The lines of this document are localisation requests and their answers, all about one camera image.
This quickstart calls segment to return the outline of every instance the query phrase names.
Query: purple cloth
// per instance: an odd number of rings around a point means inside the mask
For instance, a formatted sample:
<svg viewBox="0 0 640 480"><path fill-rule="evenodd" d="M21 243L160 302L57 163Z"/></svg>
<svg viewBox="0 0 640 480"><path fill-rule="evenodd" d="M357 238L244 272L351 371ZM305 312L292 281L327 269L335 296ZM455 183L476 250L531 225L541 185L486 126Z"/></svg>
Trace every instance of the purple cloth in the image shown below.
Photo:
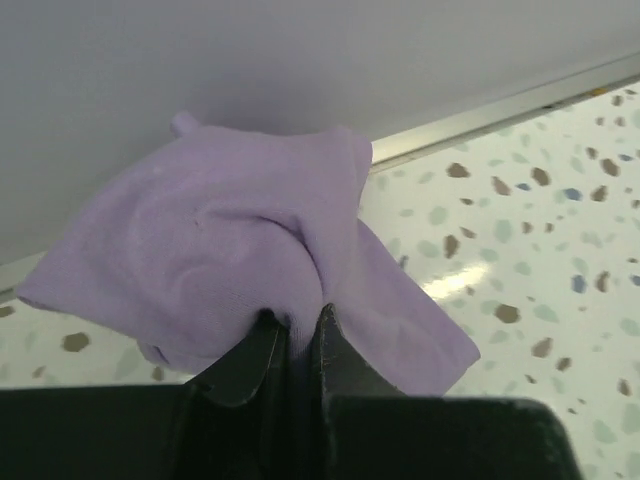
<svg viewBox="0 0 640 480"><path fill-rule="evenodd" d="M193 373L262 308L289 327L300 357L327 303L406 393L442 394L478 359L358 220L372 158L364 138L182 125L174 130L191 131L89 203L18 289L23 301L134 337L151 361Z"/></svg>

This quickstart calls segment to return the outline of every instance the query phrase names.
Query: lavender rag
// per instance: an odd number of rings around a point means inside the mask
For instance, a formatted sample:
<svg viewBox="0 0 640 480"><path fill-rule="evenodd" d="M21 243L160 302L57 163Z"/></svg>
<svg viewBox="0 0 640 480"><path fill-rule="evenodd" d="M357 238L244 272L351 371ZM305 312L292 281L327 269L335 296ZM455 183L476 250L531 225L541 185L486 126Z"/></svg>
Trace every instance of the lavender rag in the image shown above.
<svg viewBox="0 0 640 480"><path fill-rule="evenodd" d="M479 353L358 220L371 144L344 129L185 134L99 193L18 289L197 373L272 309L299 357L325 304L390 383L439 395Z"/></svg>

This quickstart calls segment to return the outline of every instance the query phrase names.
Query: white wall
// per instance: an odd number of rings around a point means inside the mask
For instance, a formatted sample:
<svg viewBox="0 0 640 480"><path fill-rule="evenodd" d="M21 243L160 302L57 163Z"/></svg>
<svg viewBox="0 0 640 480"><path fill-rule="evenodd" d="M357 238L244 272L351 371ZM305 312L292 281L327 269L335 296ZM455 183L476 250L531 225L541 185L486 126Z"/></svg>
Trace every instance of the white wall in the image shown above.
<svg viewBox="0 0 640 480"><path fill-rule="evenodd" d="M0 263L169 139L209 122L377 138L640 51L617 0L6 0Z"/></svg>

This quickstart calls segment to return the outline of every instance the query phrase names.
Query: terrazzo floor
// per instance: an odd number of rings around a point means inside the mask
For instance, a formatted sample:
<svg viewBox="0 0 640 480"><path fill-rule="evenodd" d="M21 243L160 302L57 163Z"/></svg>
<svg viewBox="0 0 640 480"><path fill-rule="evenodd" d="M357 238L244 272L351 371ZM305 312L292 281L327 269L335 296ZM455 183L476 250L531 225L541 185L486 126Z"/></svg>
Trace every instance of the terrazzo floor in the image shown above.
<svg viewBox="0 0 640 480"><path fill-rule="evenodd" d="M373 175L362 219L482 359L451 395L529 397L586 479L640 479L640 85ZM0 306L0 386L178 382L133 340Z"/></svg>

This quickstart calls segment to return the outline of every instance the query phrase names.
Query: black plastic object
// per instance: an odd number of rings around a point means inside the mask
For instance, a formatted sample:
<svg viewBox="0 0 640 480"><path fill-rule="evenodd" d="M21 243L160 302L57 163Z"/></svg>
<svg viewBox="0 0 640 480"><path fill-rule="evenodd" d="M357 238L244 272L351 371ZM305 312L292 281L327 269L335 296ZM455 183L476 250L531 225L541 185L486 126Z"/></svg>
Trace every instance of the black plastic object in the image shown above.
<svg viewBox="0 0 640 480"><path fill-rule="evenodd" d="M565 431L531 400L407 397L342 337L333 308L313 348L319 478L580 479Z"/></svg>
<svg viewBox="0 0 640 480"><path fill-rule="evenodd" d="M186 385L2 391L0 479L285 478L286 331L258 317Z"/></svg>
<svg viewBox="0 0 640 480"><path fill-rule="evenodd" d="M269 311L182 386L0 393L0 479L576 480L563 428L527 400L412 398L319 319L310 452L291 435L286 331Z"/></svg>

